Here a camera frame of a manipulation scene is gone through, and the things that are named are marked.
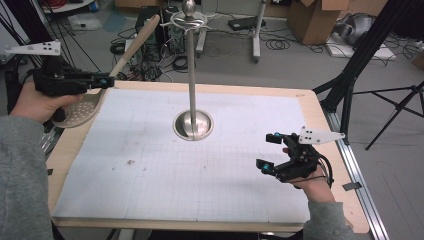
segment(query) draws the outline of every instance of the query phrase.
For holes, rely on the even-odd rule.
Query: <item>wooden handle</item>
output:
[[[125,64],[130,60],[130,58],[134,55],[134,53],[143,45],[143,43],[149,38],[150,34],[153,33],[156,26],[159,23],[159,15],[155,15],[144,25],[144,27],[140,30],[137,37],[132,41],[131,45],[116,63],[115,67],[110,72],[109,76],[115,77],[119,71],[125,66]]]

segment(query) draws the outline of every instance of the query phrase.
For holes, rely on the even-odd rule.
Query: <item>gray sweatshirt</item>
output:
[[[0,240],[52,240],[43,126],[31,119],[0,117]],[[309,202],[305,240],[354,239],[342,203]]]

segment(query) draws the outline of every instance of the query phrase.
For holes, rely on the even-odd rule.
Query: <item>floor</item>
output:
[[[101,71],[110,71],[113,54],[109,51],[110,41],[117,34],[133,28],[136,15],[120,12],[113,1],[99,1],[101,10],[94,15],[103,27],[95,31],[75,32],[74,38],[90,55]],[[78,10],[69,15],[88,12]],[[210,27],[230,31],[226,25],[229,16],[218,15],[209,24]],[[265,19],[262,37],[274,38],[269,34],[290,36],[284,19]],[[261,58],[257,64],[252,59],[252,40],[248,32],[230,35],[219,32],[208,33],[206,47],[200,58],[196,59],[196,82],[204,84],[258,86],[273,88],[313,89],[335,78],[349,61],[347,58],[331,57],[326,49],[311,48],[294,41],[280,42],[286,49],[267,48],[267,41],[261,41]],[[87,71],[97,71],[96,67],[82,53],[69,36],[65,37],[77,67]],[[411,64],[416,54],[402,54],[407,41],[399,42],[396,47],[388,42],[396,59],[385,62],[372,60],[360,75],[355,91],[369,91],[386,88],[409,87],[418,85],[424,72]],[[165,59],[160,66],[169,63]],[[163,72],[171,70],[164,67]],[[4,91],[3,74],[0,89]],[[175,71],[167,72],[156,81],[187,83],[187,74]],[[400,101],[410,91],[384,93],[394,101]],[[0,94],[0,115],[6,114],[5,94]],[[319,95],[325,98],[326,93]],[[414,97],[408,107],[421,112],[419,97]],[[387,128],[374,146],[368,151],[365,147],[376,136],[388,118],[394,112],[394,106],[371,94],[355,95],[349,126],[349,141],[365,177],[372,198],[390,239],[419,240],[424,235],[424,185],[421,175],[424,171],[423,143],[424,125],[422,119],[403,111]],[[106,239],[110,229],[60,229],[66,239]],[[145,239],[147,231],[138,231],[135,239]],[[373,239],[371,234],[357,234],[357,239]]]

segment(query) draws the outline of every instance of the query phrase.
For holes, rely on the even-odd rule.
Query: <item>tripod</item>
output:
[[[381,136],[381,134],[383,134],[383,132],[387,129],[387,127],[393,122],[393,120],[395,120],[395,118],[399,115],[399,113],[402,110],[405,110],[407,112],[410,112],[412,114],[415,114],[419,117],[424,118],[424,97],[423,97],[423,92],[424,92],[424,81],[422,81],[418,86],[412,85],[410,87],[404,87],[404,88],[391,88],[391,89],[382,89],[382,90],[374,90],[374,91],[365,91],[365,92],[356,92],[353,94],[365,94],[365,93],[371,93],[374,94],[375,96],[383,99],[386,102],[389,102],[391,104],[393,104],[395,106],[395,110],[396,113],[393,114],[393,116],[389,119],[389,121],[384,125],[383,129],[381,129],[381,131],[377,134],[377,136],[372,140],[372,142],[365,148],[365,150],[368,150],[371,148],[371,146],[375,143],[375,141],[377,141],[377,139]],[[402,101],[400,101],[399,103],[392,101],[382,95],[380,95],[380,92],[393,92],[393,91],[399,91],[399,90],[411,90],[411,92],[404,98],[402,99]],[[416,112],[410,108],[407,108],[406,105],[411,101],[411,99],[415,96],[419,94],[420,95],[420,99],[421,99],[421,108],[422,108],[422,112],[423,113],[419,113]]]

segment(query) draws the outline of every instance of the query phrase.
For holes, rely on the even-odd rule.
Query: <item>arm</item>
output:
[[[304,240],[347,240],[355,239],[352,229],[346,225],[343,203],[336,202],[330,187],[323,177],[322,169],[317,168],[307,181],[292,184],[300,187],[309,200],[311,218],[303,228]]]
[[[0,239],[53,239],[41,123],[80,99],[46,97],[31,82],[10,116],[0,118]]]

